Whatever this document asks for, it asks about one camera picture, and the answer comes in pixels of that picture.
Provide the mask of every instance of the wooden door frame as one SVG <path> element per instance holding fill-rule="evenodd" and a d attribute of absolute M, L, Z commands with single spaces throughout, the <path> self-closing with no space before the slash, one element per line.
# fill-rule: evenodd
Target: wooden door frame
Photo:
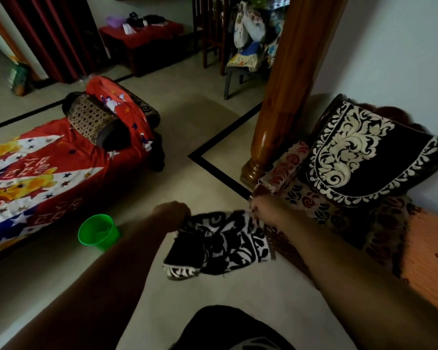
<path fill-rule="evenodd" d="M 42 79 L 35 73 L 34 69 L 29 64 L 29 61 L 24 56 L 23 52 L 16 45 L 13 38 L 8 34 L 5 27 L 3 27 L 2 22 L 0 22 L 0 35 L 3 38 L 3 40 L 5 40 L 6 44 L 8 44 L 10 49 L 12 49 L 12 52 L 14 53 L 14 56 L 16 57 L 17 61 L 29 65 L 29 67 L 31 68 L 31 80 L 41 81 Z"/>
<path fill-rule="evenodd" d="M 241 181 L 253 188 L 289 139 L 348 0 L 291 0 Z"/>

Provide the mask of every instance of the purple container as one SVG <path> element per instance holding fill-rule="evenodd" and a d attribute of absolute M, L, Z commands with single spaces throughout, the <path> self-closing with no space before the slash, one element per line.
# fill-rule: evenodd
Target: purple container
<path fill-rule="evenodd" d="M 109 16 L 105 20 L 107 21 L 107 24 L 112 28 L 122 28 L 123 24 L 127 22 L 126 18 L 117 16 Z"/>

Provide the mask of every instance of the hand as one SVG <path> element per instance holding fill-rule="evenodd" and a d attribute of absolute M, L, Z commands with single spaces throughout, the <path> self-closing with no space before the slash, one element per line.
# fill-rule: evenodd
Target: hand
<path fill-rule="evenodd" d="M 274 195 L 260 195 L 251 200 L 253 214 L 265 224 L 277 227 L 283 217 L 292 213 L 285 200 Z"/>
<path fill-rule="evenodd" d="M 157 205 L 151 213 L 151 217 L 161 223 L 163 230 L 166 232 L 176 231 L 185 221 L 185 218 L 191 215 L 190 208 L 178 201 Z"/>

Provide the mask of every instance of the bed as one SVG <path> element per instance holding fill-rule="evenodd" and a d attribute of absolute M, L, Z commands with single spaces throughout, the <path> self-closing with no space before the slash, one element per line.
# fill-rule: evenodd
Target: bed
<path fill-rule="evenodd" d="M 82 136 L 67 118 L 0 144 L 0 251 L 76 210 L 150 155 L 158 155 L 164 166 L 159 135 L 145 115 L 148 111 L 158 115 L 151 107 L 99 76 L 89 81 L 86 93 L 112 103 L 111 110 L 129 129 L 130 146 L 106 151 Z"/>

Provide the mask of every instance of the black floor border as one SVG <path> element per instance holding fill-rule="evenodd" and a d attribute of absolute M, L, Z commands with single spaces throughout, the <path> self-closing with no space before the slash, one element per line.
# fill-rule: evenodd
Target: black floor border
<path fill-rule="evenodd" d="M 128 80 L 129 78 L 132 78 L 133 76 L 134 76 L 133 74 L 129 74 L 129 75 L 126 75 L 126 76 L 120 77 L 120 78 L 118 78 L 118 79 L 116 79 L 116 80 L 113 80 L 113 81 L 114 81 L 114 82 L 121 82 L 121 81 L 124 81 L 124 80 Z M 8 119 L 8 120 L 5 120 L 5 121 L 2 121 L 2 122 L 0 123 L 0 128 L 3 128 L 4 126 L 7 126 L 7 125 L 10 125 L 10 124 L 16 123 L 17 121 L 20 121 L 20 120 L 23 120 L 23 119 L 26 119 L 26 118 L 32 117 L 33 115 L 39 114 L 39 113 L 41 113 L 41 112 L 43 112 L 43 111 L 46 111 L 46 110 L 48 110 L 48 109 L 50 109 L 50 108 L 56 107 L 56 106 L 58 106 L 58 105 L 61 105 L 63 102 L 64 102 L 64 100 L 61 99 L 61 100 L 56 101 L 56 102 L 53 102 L 53 103 L 51 103 L 51 104 L 49 104 L 49 105 L 44 105 L 43 107 L 40 107 L 40 108 L 34 109 L 33 111 L 29 111 L 29 112 L 27 112 L 27 113 L 24 113 L 24 114 L 18 115 L 17 117 L 14 117 L 14 118 L 11 118 L 11 119 Z"/>
<path fill-rule="evenodd" d="M 261 110 L 261 105 L 263 102 L 255 105 L 251 110 L 249 110 L 246 114 L 242 115 L 232 124 L 230 124 L 227 128 L 223 129 L 219 134 L 215 135 L 210 140 L 206 141 L 203 145 L 198 147 L 195 151 L 188 155 L 193 162 L 201 166 L 204 170 L 206 170 L 209 174 L 216 177 L 222 183 L 231 188 L 235 193 L 239 194 L 245 200 L 248 200 L 251 195 L 251 191 L 241 185 L 239 182 L 229 177 L 227 174 L 222 172 L 219 168 L 208 162 L 202 156 L 209 151 L 211 148 L 216 146 L 220 141 L 225 139 L 228 135 L 237 130 L 240 126 L 245 124 L 249 119 L 251 119 L 254 115 L 256 115 Z"/>

